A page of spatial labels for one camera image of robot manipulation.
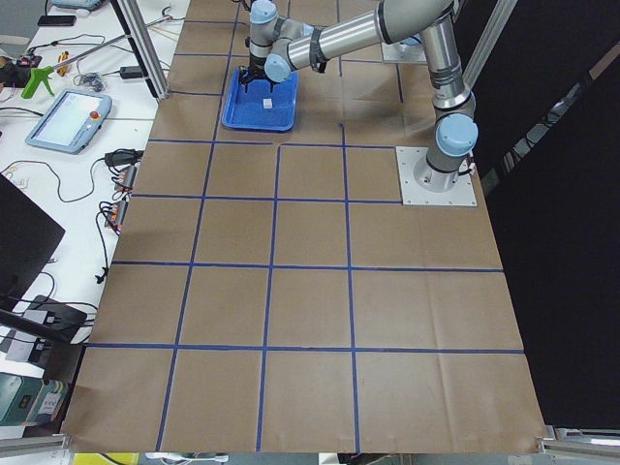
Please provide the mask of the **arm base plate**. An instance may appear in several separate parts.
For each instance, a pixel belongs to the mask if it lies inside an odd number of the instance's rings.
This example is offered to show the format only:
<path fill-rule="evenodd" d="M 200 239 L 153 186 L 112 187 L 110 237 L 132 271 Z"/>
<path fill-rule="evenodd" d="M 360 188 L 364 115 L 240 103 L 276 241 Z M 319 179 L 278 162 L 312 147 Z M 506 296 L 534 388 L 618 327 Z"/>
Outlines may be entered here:
<path fill-rule="evenodd" d="M 451 173 L 427 164 L 427 147 L 396 146 L 396 165 L 402 204 L 405 206 L 476 207 L 471 165 L 464 159 Z"/>
<path fill-rule="evenodd" d="M 408 43 L 381 44 L 383 61 L 385 63 L 405 63 L 425 65 L 427 63 L 424 49 L 421 43 L 412 41 Z"/>

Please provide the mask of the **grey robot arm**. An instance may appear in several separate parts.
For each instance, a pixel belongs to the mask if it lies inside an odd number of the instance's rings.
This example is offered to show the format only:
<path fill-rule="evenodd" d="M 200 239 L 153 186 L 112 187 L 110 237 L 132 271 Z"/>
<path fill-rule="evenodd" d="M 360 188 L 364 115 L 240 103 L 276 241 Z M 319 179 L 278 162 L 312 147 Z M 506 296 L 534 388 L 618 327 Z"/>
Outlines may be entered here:
<path fill-rule="evenodd" d="M 417 184 L 433 193 L 451 190 L 465 171 L 479 128 L 476 100 L 466 83 L 453 32 L 451 1 L 381 1 L 373 10 L 329 25 L 311 25 L 281 15 L 271 1 L 248 5 L 249 63 L 238 82 L 254 80 L 275 86 L 309 67 L 323 73 L 333 58 L 374 45 L 404 47 L 418 41 L 434 90 L 434 140 L 414 168 Z"/>

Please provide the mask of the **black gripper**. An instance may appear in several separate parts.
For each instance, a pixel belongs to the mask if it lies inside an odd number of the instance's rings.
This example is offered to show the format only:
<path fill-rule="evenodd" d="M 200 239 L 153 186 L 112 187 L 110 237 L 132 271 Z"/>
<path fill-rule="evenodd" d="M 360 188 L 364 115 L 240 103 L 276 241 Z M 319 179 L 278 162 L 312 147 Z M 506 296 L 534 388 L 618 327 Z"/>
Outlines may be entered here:
<path fill-rule="evenodd" d="M 248 93 L 249 83 L 253 80 L 267 80 L 264 70 L 265 58 L 251 54 L 247 66 L 239 67 L 239 82 L 244 83 L 244 92 Z M 274 82 L 269 81 L 269 91 L 274 90 Z"/>

